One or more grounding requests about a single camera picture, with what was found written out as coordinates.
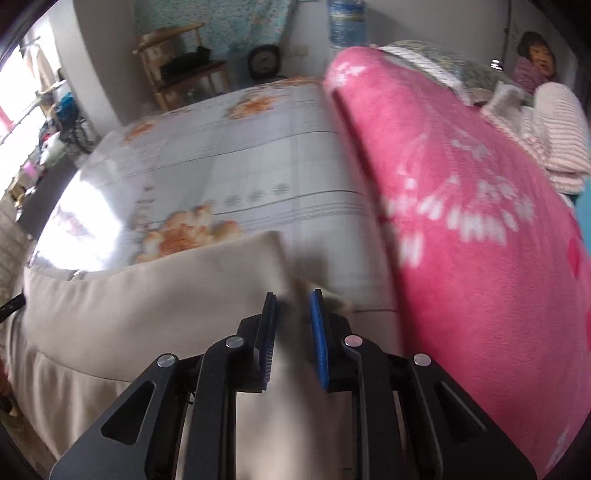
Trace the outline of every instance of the pink blanket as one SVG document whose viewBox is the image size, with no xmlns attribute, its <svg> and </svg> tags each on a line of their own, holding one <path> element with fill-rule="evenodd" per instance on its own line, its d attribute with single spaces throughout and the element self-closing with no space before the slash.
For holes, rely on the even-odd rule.
<svg viewBox="0 0 591 480">
<path fill-rule="evenodd" d="M 407 354 L 447 369 L 542 478 L 591 406 L 573 211 L 521 147 L 383 52 L 342 52 L 325 87 L 379 194 Z"/>
</svg>

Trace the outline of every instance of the metal screw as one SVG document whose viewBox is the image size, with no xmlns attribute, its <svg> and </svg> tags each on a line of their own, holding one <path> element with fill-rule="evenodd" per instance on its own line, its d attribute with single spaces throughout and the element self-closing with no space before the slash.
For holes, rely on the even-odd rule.
<svg viewBox="0 0 591 480">
<path fill-rule="evenodd" d="M 175 361 L 176 359 L 174 358 L 174 355 L 170 355 L 170 353 L 165 353 L 164 355 L 160 355 L 158 357 L 157 364 L 159 367 L 168 368 L 174 365 Z"/>
<path fill-rule="evenodd" d="M 228 348 L 239 348 L 242 345 L 244 345 L 244 338 L 239 337 L 238 335 L 230 337 L 228 340 L 226 340 L 226 346 Z"/>
<path fill-rule="evenodd" d="M 431 357 L 426 353 L 417 353 L 413 357 L 414 362 L 420 367 L 428 367 L 431 365 Z"/>
<path fill-rule="evenodd" d="M 363 339 L 360 336 L 347 335 L 345 337 L 345 345 L 346 346 L 356 347 L 356 346 L 361 346 L 362 343 L 363 343 Z"/>
</svg>

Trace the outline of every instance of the purple jacket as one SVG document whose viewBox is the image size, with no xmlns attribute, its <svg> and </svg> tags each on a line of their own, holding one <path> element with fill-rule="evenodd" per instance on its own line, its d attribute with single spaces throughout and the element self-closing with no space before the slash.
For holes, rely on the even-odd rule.
<svg viewBox="0 0 591 480">
<path fill-rule="evenodd" d="M 525 57 L 519 57 L 519 62 L 517 62 L 511 78 L 530 95 L 533 95 L 536 88 L 548 81 L 544 74 Z"/>
</svg>

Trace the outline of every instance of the chair backrest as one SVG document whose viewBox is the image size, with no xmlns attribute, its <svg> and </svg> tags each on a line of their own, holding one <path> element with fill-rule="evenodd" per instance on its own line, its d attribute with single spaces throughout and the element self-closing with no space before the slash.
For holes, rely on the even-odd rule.
<svg viewBox="0 0 591 480">
<path fill-rule="evenodd" d="M 197 45 L 202 46 L 199 28 L 204 25 L 205 23 L 201 22 L 186 27 L 159 28 L 152 33 L 138 37 L 138 48 L 133 51 L 133 54 L 139 55 L 152 87 L 162 80 L 160 67 L 176 56 L 172 40 L 186 32 L 195 30 Z"/>
</svg>

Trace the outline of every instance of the bed sheet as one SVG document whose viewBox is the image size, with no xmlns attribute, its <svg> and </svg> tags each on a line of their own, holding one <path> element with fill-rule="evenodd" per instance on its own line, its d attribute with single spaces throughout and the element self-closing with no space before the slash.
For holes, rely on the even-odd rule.
<svg viewBox="0 0 591 480">
<path fill-rule="evenodd" d="M 64 192 L 32 263 L 129 265 L 151 232 L 201 206 L 244 235 L 280 231 L 295 274 L 352 301 L 353 328 L 401 353 L 364 180 L 312 79 L 230 93 L 112 132 Z"/>
</svg>

